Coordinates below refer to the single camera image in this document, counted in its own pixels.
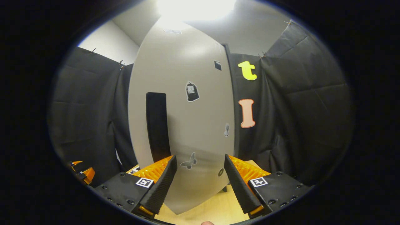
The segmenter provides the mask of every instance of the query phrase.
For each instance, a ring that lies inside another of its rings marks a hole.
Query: white curved board
[[[132,70],[128,96],[130,135],[141,168],[153,163],[146,125],[147,92],[166,93],[170,149],[177,157],[178,170],[164,203],[180,214],[229,183],[225,171],[218,176],[225,154],[234,153],[235,135],[232,82],[224,47],[183,22],[164,18],[146,35]],[[192,163],[185,164],[193,153],[196,163],[192,157]]]

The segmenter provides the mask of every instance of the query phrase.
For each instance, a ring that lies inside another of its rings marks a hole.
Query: orange gripper part
[[[86,178],[85,178],[84,181],[85,181],[87,184],[90,184],[90,183],[92,182],[93,177],[94,177],[94,174],[95,174],[94,169],[93,169],[92,167],[90,167],[90,168],[88,168],[87,170],[85,170],[83,173],[86,175]]]
[[[236,169],[238,170],[240,176],[246,183],[247,187],[251,190],[248,182],[251,179],[267,176],[271,173],[268,173],[267,171],[264,171],[256,166],[253,166],[243,160],[240,160],[238,158],[235,158],[233,156],[229,155],[229,158],[233,162],[233,165],[235,165]]]
[[[147,179],[154,180],[154,183],[157,183],[158,179],[160,178],[162,172],[164,172],[165,167],[168,165],[169,160],[172,156],[168,156],[160,161],[157,161],[145,168],[139,170],[138,172],[134,173],[134,176],[143,177]]]

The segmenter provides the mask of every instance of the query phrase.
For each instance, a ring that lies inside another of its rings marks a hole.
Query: wooden table
[[[259,168],[253,160],[247,162]],[[226,188],[227,192],[220,191],[202,204],[179,215],[162,204],[160,213],[155,219],[177,225],[200,225],[205,221],[211,221],[215,225],[227,225],[249,219],[249,216],[243,213],[232,186],[227,185]]]

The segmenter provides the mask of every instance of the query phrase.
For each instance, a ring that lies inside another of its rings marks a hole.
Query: black fabric backdrop
[[[343,155],[354,129],[350,88],[334,57],[315,37],[290,21],[262,58],[230,53],[235,103],[235,152],[269,172],[284,171],[313,185]],[[249,61],[256,80],[238,64]],[[254,127],[241,128],[238,101],[254,100]]]
[[[94,187],[137,164],[128,127],[132,67],[76,48],[56,77],[48,118],[53,144],[65,161],[93,167]]]

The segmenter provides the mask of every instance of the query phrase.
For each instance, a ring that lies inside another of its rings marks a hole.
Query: white wall
[[[135,62],[139,46],[113,21],[108,21],[87,36],[78,47],[129,65]]]
[[[158,0],[142,1],[112,20],[138,45],[160,18]],[[264,1],[237,0],[235,9],[216,20],[184,23],[202,31],[219,43],[228,44],[232,53],[262,55],[278,40],[290,15]]]

